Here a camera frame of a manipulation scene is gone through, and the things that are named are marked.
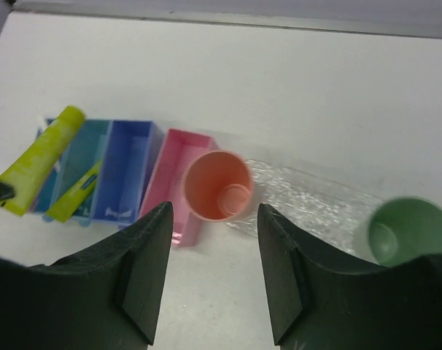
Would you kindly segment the yellow green toothpaste tube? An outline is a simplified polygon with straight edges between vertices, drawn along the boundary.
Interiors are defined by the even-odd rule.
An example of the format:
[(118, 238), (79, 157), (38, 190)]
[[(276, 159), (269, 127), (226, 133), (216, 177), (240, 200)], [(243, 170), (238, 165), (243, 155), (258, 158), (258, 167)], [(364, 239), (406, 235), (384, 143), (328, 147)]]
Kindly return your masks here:
[(54, 204), (46, 211), (48, 219), (66, 222), (72, 217), (88, 219), (90, 204), (88, 200), (93, 196), (98, 174), (101, 169), (101, 160), (98, 160), (80, 179), (78, 179)]
[(0, 207), (23, 216), (31, 207), (54, 165), (85, 122), (85, 114), (67, 106), (37, 137), (31, 146), (0, 175), (0, 181), (14, 187), (15, 197)]

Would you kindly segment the orange plastic cup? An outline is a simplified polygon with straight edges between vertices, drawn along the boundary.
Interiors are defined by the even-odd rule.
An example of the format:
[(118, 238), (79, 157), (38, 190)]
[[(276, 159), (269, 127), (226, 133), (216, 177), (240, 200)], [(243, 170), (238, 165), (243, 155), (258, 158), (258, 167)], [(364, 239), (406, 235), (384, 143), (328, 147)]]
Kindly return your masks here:
[(215, 150), (194, 160), (182, 177), (191, 212), (208, 222), (226, 222), (249, 212), (255, 193), (252, 172), (238, 154)]

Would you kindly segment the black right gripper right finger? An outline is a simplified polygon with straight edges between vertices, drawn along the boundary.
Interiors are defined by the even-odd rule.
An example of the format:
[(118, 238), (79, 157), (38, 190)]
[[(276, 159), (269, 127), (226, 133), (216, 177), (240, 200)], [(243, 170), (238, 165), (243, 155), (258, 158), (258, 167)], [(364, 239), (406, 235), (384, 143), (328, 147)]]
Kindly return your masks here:
[(260, 204), (257, 234), (281, 349), (442, 349), (442, 254), (391, 268), (352, 256)]

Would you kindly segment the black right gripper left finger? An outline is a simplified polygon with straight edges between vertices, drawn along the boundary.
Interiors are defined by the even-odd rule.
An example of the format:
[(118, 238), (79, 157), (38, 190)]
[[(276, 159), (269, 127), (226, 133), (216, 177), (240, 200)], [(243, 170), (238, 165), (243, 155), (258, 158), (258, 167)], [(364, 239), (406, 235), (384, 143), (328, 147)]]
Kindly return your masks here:
[(0, 349), (146, 349), (173, 234), (169, 202), (52, 265), (0, 258)]

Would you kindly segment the green plastic cup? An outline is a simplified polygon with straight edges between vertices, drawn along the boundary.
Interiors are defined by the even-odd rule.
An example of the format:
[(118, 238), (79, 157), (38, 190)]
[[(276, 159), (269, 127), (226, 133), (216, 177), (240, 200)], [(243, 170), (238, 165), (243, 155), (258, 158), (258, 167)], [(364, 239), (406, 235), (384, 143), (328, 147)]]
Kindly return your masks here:
[(354, 230), (352, 248), (358, 257), (385, 267), (442, 254), (442, 208), (415, 197), (386, 201)]

